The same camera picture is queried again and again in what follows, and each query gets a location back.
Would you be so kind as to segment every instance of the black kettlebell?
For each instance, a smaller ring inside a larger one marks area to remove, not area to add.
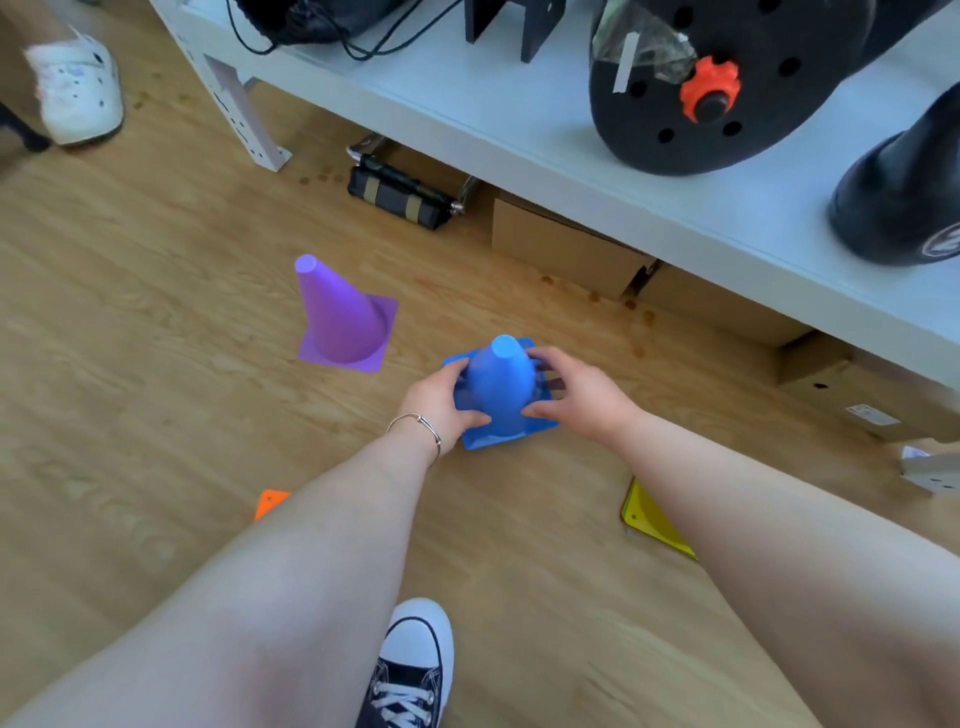
[[[844,245],[876,263],[960,255],[960,84],[847,171],[829,220]]]

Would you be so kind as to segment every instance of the beige strap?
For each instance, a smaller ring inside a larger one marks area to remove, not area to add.
[[[407,197],[407,208],[405,210],[407,220],[412,223],[418,223],[420,221],[420,205],[422,204],[423,200],[417,195]]]
[[[370,175],[367,177],[367,185],[363,188],[363,199],[371,205],[376,205],[376,193],[380,189],[380,179]]]

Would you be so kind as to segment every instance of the cone tip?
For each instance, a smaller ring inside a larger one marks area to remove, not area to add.
[[[297,272],[298,273],[312,273],[317,269],[317,264],[320,261],[317,260],[313,255],[301,255],[297,258]]]
[[[520,343],[513,336],[506,333],[501,333],[493,339],[490,344],[490,349],[493,354],[500,359],[509,359],[517,356],[519,353],[523,353],[523,347],[520,346]]]

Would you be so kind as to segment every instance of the hand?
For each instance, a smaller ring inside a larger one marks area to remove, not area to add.
[[[560,375],[566,389],[562,400],[541,400],[528,404],[527,417],[556,420],[579,435],[608,448],[639,413],[639,407],[616,386],[612,379],[596,367],[570,356],[556,347],[528,349],[531,358],[539,359],[541,369],[552,369]],[[558,385],[550,382],[551,389]]]
[[[421,379],[407,390],[403,397],[397,415],[405,412],[416,412],[427,422],[433,425],[444,443],[441,445],[441,455],[447,454],[457,444],[457,440],[464,434],[464,430],[480,425],[488,425],[490,415],[477,410],[460,410],[453,404],[453,385],[457,377],[467,368],[469,359],[451,361],[438,372]],[[430,430],[412,417],[404,418],[394,425],[391,433],[402,432],[411,438],[429,443],[431,451],[436,454],[436,441]]]

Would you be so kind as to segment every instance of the silver bracelet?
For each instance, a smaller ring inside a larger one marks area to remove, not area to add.
[[[431,425],[425,417],[423,417],[422,415],[418,415],[416,412],[404,412],[402,415],[399,415],[398,417],[393,418],[390,424],[387,425],[387,429],[384,430],[383,434],[387,434],[387,432],[390,432],[390,428],[396,425],[396,423],[398,423],[400,420],[402,420],[405,417],[416,417],[417,422],[419,422],[421,425],[423,425],[428,430],[430,430],[430,434],[433,435],[433,439],[437,441],[437,455],[433,458],[433,463],[430,463],[430,467],[432,468],[433,464],[440,459],[440,451],[441,451],[441,448],[444,446],[444,440],[440,436],[440,433],[437,432],[436,429],[434,429],[433,425]]]

